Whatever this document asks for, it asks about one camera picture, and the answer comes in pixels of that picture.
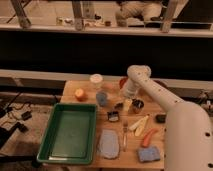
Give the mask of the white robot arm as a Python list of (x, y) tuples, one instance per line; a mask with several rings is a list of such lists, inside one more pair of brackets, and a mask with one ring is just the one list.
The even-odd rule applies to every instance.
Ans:
[(131, 65), (123, 95), (142, 88), (165, 112), (164, 171), (213, 171), (213, 130), (208, 113), (153, 81), (147, 65)]

